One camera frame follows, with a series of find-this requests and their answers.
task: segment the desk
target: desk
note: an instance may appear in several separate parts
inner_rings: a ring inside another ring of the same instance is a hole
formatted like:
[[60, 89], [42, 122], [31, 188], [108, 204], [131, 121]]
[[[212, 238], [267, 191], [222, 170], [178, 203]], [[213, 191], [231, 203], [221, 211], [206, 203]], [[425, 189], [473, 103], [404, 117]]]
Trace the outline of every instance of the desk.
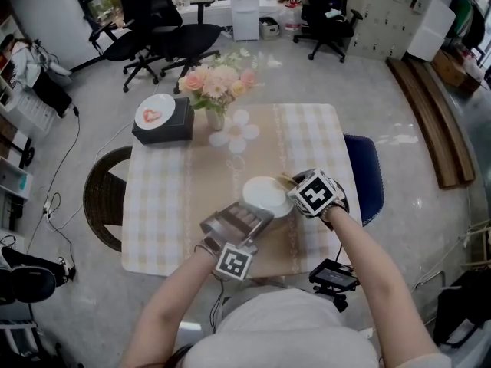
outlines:
[[[199, 223], [240, 199], [255, 176], [321, 168], [343, 185], [361, 223], [358, 196], [335, 109], [327, 104], [229, 108], [224, 131], [196, 111], [188, 143], [133, 142], [124, 197], [122, 263], [128, 271], [169, 275], [202, 238]], [[335, 259], [339, 240], [318, 219], [295, 211], [256, 240], [251, 277], [305, 273]], [[347, 263], [343, 252], [340, 262]]]

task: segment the black office chair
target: black office chair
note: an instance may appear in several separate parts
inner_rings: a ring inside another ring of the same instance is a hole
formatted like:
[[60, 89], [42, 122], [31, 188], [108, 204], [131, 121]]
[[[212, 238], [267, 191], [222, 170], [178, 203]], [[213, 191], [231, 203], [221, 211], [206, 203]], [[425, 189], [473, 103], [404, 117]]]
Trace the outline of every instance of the black office chair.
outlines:
[[[219, 51], [208, 51], [220, 36], [222, 28], [217, 25], [203, 24], [203, 6], [210, 4], [208, 1], [195, 2], [198, 7], [198, 24], [183, 25], [180, 13], [172, 0], [153, 0], [153, 14], [159, 16], [159, 27], [155, 29], [158, 35], [153, 39], [151, 50], [157, 57], [147, 59], [147, 62], [159, 60], [162, 56], [171, 62], [182, 59], [162, 68], [160, 76], [165, 77], [166, 71], [183, 67], [180, 78], [186, 75], [191, 67], [201, 65], [200, 60], [219, 55]], [[176, 82], [174, 93], [178, 94], [179, 84]]]
[[[158, 23], [153, 20], [151, 15], [152, 0], [121, 0], [121, 4], [126, 23], [124, 27], [129, 28], [130, 31], [117, 38], [112, 33], [116, 27], [112, 22], [109, 22], [93, 31], [89, 41], [99, 54], [109, 61], [125, 61], [137, 58], [135, 63], [129, 64], [123, 69], [123, 72], [127, 74], [128, 68], [134, 68], [123, 85], [123, 91], [126, 93], [128, 92], [128, 84], [142, 68], [150, 72], [154, 84], [159, 83], [158, 76], [152, 71], [146, 60], [147, 55], [152, 53], [148, 45], [152, 43], [153, 30]], [[106, 33], [113, 41], [113, 44], [105, 51], [102, 51], [97, 43], [102, 32]], [[147, 55], [144, 56], [142, 51], [146, 51]]]
[[[363, 20], [361, 14], [354, 9], [351, 10], [351, 21], [346, 20], [347, 2], [348, 0], [308, 0], [309, 4], [303, 6], [302, 19], [307, 21], [308, 28], [303, 28], [302, 32], [307, 34], [294, 36], [293, 42], [297, 43], [299, 39], [317, 41], [314, 51], [308, 56], [309, 60], [314, 60], [317, 50], [326, 44], [341, 55], [339, 61], [344, 63], [346, 56], [339, 48], [342, 47], [342, 38], [353, 37], [356, 21]], [[332, 9], [341, 11], [342, 16], [327, 19], [325, 13]]]

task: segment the white flower decal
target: white flower decal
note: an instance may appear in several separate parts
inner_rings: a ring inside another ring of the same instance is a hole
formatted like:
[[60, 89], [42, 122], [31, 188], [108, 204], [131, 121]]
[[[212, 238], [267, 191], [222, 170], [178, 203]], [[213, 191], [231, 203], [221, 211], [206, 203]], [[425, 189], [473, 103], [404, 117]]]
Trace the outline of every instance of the white flower decal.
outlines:
[[223, 130], [212, 133], [209, 138], [209, 144], [213, 147], [220, 147], [229, 144], [229, 150], [234, 154], [242, 153], [246, 147], [246, 140], [252, 140], [258, 137], [259, 127], [255, 124], [249, 124], [249, 112], [237, 110], [233, 118], [225, 118]]

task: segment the office chair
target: office chair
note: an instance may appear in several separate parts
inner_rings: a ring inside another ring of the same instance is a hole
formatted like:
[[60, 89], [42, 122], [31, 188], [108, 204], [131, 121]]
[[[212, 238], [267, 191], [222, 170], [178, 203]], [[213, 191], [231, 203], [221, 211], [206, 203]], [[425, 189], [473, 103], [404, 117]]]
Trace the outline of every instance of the office chair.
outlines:
[[368, 225], [384, 206], [384, 182], [374, 143], [366, 137], [344, 134], [354, 184], [360, 203], [361, 222]]
[[[128, 68], [134, 68], [130, 76], [126, 79], [123, 85], [123, 91], [128, 92], [128, 84], [133, 80], [135, 75], [142, 69], [146, 69], [153, 77], [153, 83], [159, 83], [159, 78], [149, 67], [146, 56], [143, 56], [142, 51], [151, 53], [148, 45], [151, 44], [153, 37], [153, 29], [157, 23], [151, 15], [152, 0], [121, 0], [123, 6], [123, 14], [125, 26], [130, 29], [129, 32], [117, 38], [113, 33], [116, 27], [112, 22], [109, 22], [93, 31], [89, 37], [89, 42], [99, 52], [99, 55], [109, 61], [125, 61], [137, 58], [137, 62], [124, 67], [123, 73], [128, 72]], [[105, 51], [97, 43], [97, 39], [104, 32], [113, 41]]]
[[64, 260], [53, 263], [9, 247], [2, 248], [2, 256], [10, 269], [0, 268], [0, 305], [16, 300], [29, 304], [46, 300], [57, 287], [73, 280], [76, 273], [75, 267], [62, 264]]
[[[303, 6], [302, 19], [307, 21], [308, 29], [303, 28], [302, 32], [308, 31], [309, 34], [296, 35], [293, 42], [298, 43], [299, 39], [317, 41], [314, 51], [308, 56], [309, 60], [314, 60], [317, 50], [326, 44], [341, 55], [339, 61], [344, 63], [346, 56], [336, 44], [342, 46], [342, 38], [353, 37], [356, 21], [363, 20], [361, 14], [354, 9], [351, 10], [353, 13], [351, 21], [345, 19], [347, 2], [348, 0], [308, 0], [309, 4]], [[342, 16], [327, 19], [325, 13], [332, 9], [341, 11]]]
[[[186, 75], [191, 67], [201, 65], [200, 60], [219, 55], [219, 51], [208, 51], [220, 36], [222, 28], [217, 25], [203, 24], [203, 6], [208, 6], [209, 1], [191, 2], [198, 5], [198, 24], [183, 25], [180, 13], [172, 0], [153, 0], [153, 14], [158, 21], [158, 27], [154, 30], [157, 36], [153, 39], [151, 50], [157, 57], [147, 59], [147, 63], [157, 61], [165, 57], [171, 62], [177, 58], [182, 59], [162, 68], [160, 76], [165, 77], [166, 71], [183, 67], [180, 78]], [[174, 94], [178, 94], [179, 84], [176, 82]]]

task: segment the hand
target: hand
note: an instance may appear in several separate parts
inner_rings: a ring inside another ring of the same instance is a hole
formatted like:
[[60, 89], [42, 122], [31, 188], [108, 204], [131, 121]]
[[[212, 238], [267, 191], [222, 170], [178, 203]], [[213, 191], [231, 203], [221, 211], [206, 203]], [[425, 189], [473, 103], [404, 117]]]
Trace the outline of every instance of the hand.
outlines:
[[[293, 180], [297, 183], [300, 184], [302, 181], [304, 181], [306, 178], [308, 178], [312, 173], [314, 172], [314, 169], [309, 169], [304, 172], [300, 172], [299, 174], [293, 176]], [[320, 213], [318, 214], [318, 217], [327, 225], [327, 227], [331, 230], [333, 230], [331, 223], [328, 221], [327, 214], [330, 209], [333, 207], [339, 207], [343, 210], [345, 210], [347, 213], [350, 212], [350, 206], [348, 203], [348, 198], [346, 196], [346, 192], [344, 191], [343, 187], [341, 184], [339, 184], [336, 180], [328, 178], [328, 182], [331, 184], [331, 188], [334, 192], [336, 192], [334, 200], [327, 205], [327, 207]]]

